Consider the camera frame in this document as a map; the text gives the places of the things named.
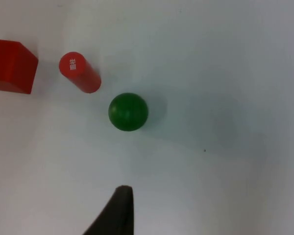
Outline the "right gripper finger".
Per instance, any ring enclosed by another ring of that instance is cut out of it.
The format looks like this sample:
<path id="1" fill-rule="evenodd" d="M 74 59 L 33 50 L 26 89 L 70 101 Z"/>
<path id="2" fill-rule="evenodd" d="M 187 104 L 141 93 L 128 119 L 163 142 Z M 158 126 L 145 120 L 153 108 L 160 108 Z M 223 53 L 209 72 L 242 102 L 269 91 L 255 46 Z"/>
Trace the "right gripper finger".
<path id="1" fill-rule="evenodd" d="M 131 186 L 119 186 L 85 235 L 134 235 L 134 196 Z"/>

